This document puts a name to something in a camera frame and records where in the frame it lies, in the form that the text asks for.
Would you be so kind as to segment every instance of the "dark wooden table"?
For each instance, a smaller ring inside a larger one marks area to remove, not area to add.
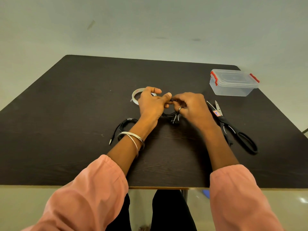
[[[130,102],[132,92],[155,86],[164,93],[191,91],[217,100],[224,116],[257,143],[255,156],[235,140],[231,148],[261,188],[308,188],[308,139],[259,89],[247,97],[216,96],[209,85],[212,69],[238,68],[65,56],[0,112],[0,184],[70,182],[110,150],[121,121],[140,117]],[[131,188],[204,188],[211,171],[195,128],[184,118],[179,126],[160,118],[127,179]]]

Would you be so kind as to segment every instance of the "clear plastic box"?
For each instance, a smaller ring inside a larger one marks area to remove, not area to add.
[[[259,87],[259,80],[240,70],[213,69],[210,85],[216,95],[247,96]]]

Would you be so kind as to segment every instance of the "pink sleeve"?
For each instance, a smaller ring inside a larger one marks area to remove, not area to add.
[[[120,213],[127,192],[120,167],[102,155],[56,190],[43,216],[26,230],[105,230]]]
[[[211,173],[210,206],[217,231],[283,230],[253,175],[240,164]]]

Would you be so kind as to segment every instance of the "roll of tape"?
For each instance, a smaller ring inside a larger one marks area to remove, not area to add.
[[[135,95],[139,92],[143,92],[145,88],[139,88],[137,90],[134,90],[133,94],[132,94],[132,99],[131,101],[133,101],[135,104],[139,105],[138,104],[138,100],[135,99]]]

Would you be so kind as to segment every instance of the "red clip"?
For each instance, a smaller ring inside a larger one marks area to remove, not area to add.
[[[260,80],[258,80],[258,79],[256,78],[256,76],[254,76],[252,73],[250,73],[250,75],[251,75],[251,77],[253,77],[258,83],[260,83]]]
[[[211,74],[214,76],[214,78],[215,78],[215,84],[216,84],[216,86],[217,86],[217,85],[218,85],[218,84],[217,84],[218,78],[217,78],[216,74],[214,74],[213,71],[211,71]]]

